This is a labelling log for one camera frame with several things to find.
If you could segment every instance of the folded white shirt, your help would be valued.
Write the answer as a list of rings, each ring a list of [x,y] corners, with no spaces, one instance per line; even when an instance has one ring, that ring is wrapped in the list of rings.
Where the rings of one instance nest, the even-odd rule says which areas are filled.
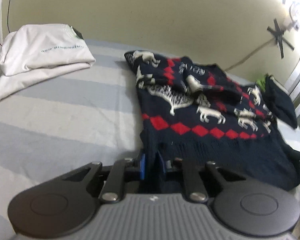
[[[0,100],[38,82],[89,68],[95,58],[66,24],[24,25],[9,33],[0,51]]]

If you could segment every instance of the white stripe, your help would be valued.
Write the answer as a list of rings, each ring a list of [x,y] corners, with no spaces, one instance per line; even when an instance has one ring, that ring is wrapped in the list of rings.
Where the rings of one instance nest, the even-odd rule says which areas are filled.
[[[134,87],[136,85],[136,76],[130,70],[108,68],[93,65],[82,71],[76,71],[63,75],[62,78],[79,79],[84,81],[93,81],[109,85],[119,85],[123,87]]]
[[[124,60],[125,60],[124,54],[127,52],[124,49],[112,49],[112,48],[101,47],[101,46],[89,46],[89,50],[91,54],[118,57]]]
[[[0,166],[0,215],[8,220],[7,207],[11,199],[19,192],[37,184],[36,181]]]
[[[138,136],[142,130],[140,114],[13,95],[0,102],[0,122],[50,136],[129,151],[141,147]]]

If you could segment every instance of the striped bed sheet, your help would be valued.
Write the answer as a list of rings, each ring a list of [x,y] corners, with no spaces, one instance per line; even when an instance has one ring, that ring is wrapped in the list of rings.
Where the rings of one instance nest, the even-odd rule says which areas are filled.
[[[136,79],[123,56],[141,48],[86,43],[96,59],[90,69],[39,83],[0,102],[0,240],[14,236],[7,206],[20,191],[92,161],[111,165],[135,157],[142,148]],[[293,138],[300,140],[300,131]]]

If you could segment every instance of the sweater with animal pattern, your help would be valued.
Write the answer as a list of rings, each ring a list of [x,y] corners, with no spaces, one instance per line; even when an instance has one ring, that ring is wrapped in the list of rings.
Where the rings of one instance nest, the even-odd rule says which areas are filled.
[[[285,190],[300,183],[300,162],[284,152],[257,85],[241,86],[216,64],[189,57],[136,50],[125,58],[136,75],[148,172],[159,154],[164,161],[215,161]]]

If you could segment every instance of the white logo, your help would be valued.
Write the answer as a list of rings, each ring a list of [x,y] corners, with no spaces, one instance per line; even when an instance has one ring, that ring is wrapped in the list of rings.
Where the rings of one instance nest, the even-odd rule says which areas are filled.
[[[158,200],[159,198],[157,196],[152,196],[149,199],[154,202],[154,201]]]

